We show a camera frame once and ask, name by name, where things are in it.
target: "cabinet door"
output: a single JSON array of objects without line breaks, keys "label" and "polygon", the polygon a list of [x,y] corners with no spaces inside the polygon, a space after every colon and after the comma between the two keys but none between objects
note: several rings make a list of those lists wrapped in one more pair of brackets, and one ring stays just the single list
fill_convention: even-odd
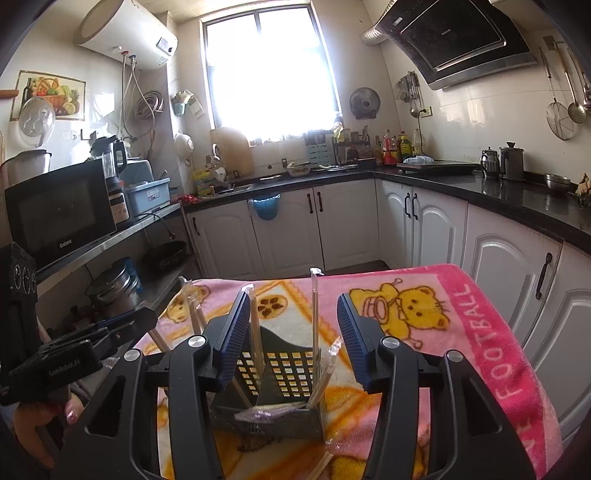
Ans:
[{"label": "cabinet door", "polygon": [[[560,243],[512,220],[472,205],[468,207],[462,269],[486,294],[521,345],[548,296],[560,247]],[[552,260],[537,295],[547,254],[552,255]]]},{"label": "cabinet door", "polygon": [[282,193],[273,220],[262,220],[250,208],[267,278],[306,275],[311,267],[324,269],[313,196],[312,189]]},{"label": "cabinet door", "polygon": [[558,416],[566,438],[591,402],[591,258],[565,244],[548,299],[525,354]]},{"label": "cabinet door", "polygon": [[263,278],[261,255],[246,201],[201,210],[191,217],[209,278]]},{"label": "cabinet door", "polygon": [[460,266],[464,253],[468,203],[416,187],[413,192],[413,267],[442,263]]},{"label": "cabinet door", "polygon": [[326,270],[379,258],[373,179],[315,187],[314,200]]},{"label": "cabinet door", "polygon": [[375,181],[378,196],[379,257],[390,268],[413,264],[413,188],[387,180]]}]

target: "hand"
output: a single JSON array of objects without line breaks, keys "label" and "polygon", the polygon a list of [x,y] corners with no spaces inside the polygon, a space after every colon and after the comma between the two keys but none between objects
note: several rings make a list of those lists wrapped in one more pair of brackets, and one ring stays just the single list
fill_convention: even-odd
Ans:
[{"label": "hand", "polygon": [[35,428],[47,425],[62,411],[66,415],[68,424],[73,425],[80,417],[82,410],[84,410],[82,402],[74,394],[65,407],[46,403],[21,403],[14,413],[14,432],[29,455],[46,468],[52,469],[54,459],[45,449]]}]

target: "microwave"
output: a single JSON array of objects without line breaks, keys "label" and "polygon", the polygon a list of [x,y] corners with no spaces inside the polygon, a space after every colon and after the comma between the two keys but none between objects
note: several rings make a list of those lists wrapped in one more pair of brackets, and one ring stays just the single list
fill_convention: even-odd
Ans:
[{"label": "microwave", "polygon": [[4,206],[12,241],[38,271],[116,231],[100,160],[17,183],[4,190]]}]

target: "pot lid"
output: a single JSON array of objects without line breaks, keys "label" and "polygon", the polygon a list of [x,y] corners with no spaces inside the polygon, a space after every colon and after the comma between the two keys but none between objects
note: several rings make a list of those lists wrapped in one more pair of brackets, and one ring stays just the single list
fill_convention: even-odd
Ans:
[{"label": "pot lid", "polygon": [[101,273],[96,280],[90,284],[85,291],[85,295],[91,298],[100,295],[105,290],[108,290],[124,272],[125,264],[114,265],[110,269]]},{"label": "pot lid", "polygon": [[523,152],[523,148],[515,148],[515,142],[507,142],[508,147],[499,147],[499,150],[515,150]]}]

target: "plastic bottle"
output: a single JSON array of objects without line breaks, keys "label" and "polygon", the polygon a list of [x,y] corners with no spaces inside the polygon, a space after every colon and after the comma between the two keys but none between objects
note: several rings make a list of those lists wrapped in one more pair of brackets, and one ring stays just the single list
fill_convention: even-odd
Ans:
[{"label": "plastic bottle", "polygon": [[382,150],[382,141],[379,139],[379,135],[375,136],[374,156],[377,165],[382,165],[384,163],[384,152]]},{"label": "plastic bottle", "polygon": [[386,130],[386,134],[384,135],[382,149],[384,151],[384,165],[396,165],[396,163],[400,162],[396,136],[392,135],[389,129]]},{"label": "plastic bottle", "polygon": [[404,131],[400,132],[400,155],[402,161],[413,156],[413,146]]},{"label": "plastic bottle", "polygon": [[415,128],[413,132],[413,155],[416,157],[417,155],[422,154],[423,150],[421,149],[421,133],[419,132],[418,128]]}]

